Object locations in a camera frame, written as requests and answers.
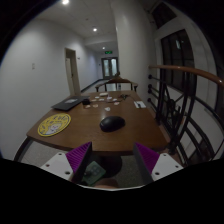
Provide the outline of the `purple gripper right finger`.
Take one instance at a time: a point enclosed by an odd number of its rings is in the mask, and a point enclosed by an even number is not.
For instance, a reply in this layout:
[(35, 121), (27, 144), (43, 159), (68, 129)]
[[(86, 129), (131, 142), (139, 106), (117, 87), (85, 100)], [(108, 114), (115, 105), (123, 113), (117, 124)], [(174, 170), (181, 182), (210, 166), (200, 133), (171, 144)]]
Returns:
[(144, 185), (153, 182), (152, 171), (159, 159), (159, 154), (146, 146), (135, 143), (133, 154), (136, 159)]

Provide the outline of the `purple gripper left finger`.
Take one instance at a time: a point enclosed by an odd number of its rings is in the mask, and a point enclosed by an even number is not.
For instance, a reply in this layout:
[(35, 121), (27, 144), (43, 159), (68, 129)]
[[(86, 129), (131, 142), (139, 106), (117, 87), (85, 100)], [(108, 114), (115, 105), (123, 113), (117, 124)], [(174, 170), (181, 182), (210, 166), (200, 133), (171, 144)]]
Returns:
[(72, 181), (74, 183), (79, 183), (86, 170), (89, 158), (92, 153), (92, 143), (85, 143), (66, 154), (68, 163), (74, 173)]

